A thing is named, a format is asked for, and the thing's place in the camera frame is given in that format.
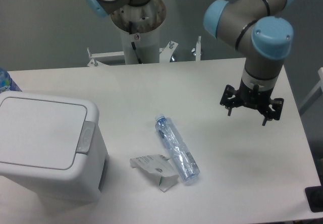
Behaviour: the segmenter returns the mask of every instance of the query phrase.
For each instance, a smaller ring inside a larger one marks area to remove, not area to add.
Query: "white table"
[[[304,189],[319,185],[286,73],[280,121],[261,126],[248,108],[220,106],[226,84],[238,88],[244,59],[10,72],[26,92],[94,101],[111,160],[100,201],[38,197],[0,177],[0,223],[258,223],[323,217]],[[155,129],[171,117],[200,170],[192,186],[163,193],[129,159],[167,154]]]

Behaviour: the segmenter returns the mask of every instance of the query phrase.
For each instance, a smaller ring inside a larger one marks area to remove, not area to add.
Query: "bolt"
[[[170,49],[173,49],[174,45],[175,45],[175,43],[173,41],[170,41]]]
[[[196,49],[192,48],[191,53],[194,57],[196,57]]]
[[[89,58],[91,58],[92,57],[92,53],[90,52],[90,48],[89,47],[87,48],[87,53],[89,54]]]

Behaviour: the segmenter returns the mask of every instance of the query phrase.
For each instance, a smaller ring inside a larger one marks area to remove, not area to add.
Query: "blue bottle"
[[[21,91],[18,85],[12,80],[9,73],[0,68],[0,93],[4,91]]]
[[[157,121],[155,124],[156,131],[173,159],[183,181],[186,182],[198,176],[200,169],[172,120],[165,118],[164,115],[158,115],[155,120]]]

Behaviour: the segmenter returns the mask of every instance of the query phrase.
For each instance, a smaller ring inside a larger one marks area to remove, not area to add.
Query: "metal bracket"
[[[198,36],[196,43],[196,61],[201,61],[201,36]]]
[[[323,68],[319,69],[318,74],[320,81],[318,81],[300,104],[298,110],[300,116],[303,115],[323,93]]]
[[[177,46],[178,46],[178,43],[174,41],[170,41],[165,48],[160,48],[159,62],[169,63]],[[90,62],[87,64],[89,67],[97,67],[101,65],[107,66],[106,64],[103,64],[101,62],[111,62],[111,61],[119,61],[119,60],[125,59],[125,55],[123,51],[92,54],[90,52],[90,48],[87,48],[87,53],[90,59]]]

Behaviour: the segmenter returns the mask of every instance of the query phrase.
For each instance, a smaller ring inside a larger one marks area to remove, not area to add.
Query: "paper packaging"
[[[177,184],[179,175],[168,162],[169,158],[161,154],[148,155],[130,159],[131,167],[139,167],[155,176],[157,186],[163,192]]]

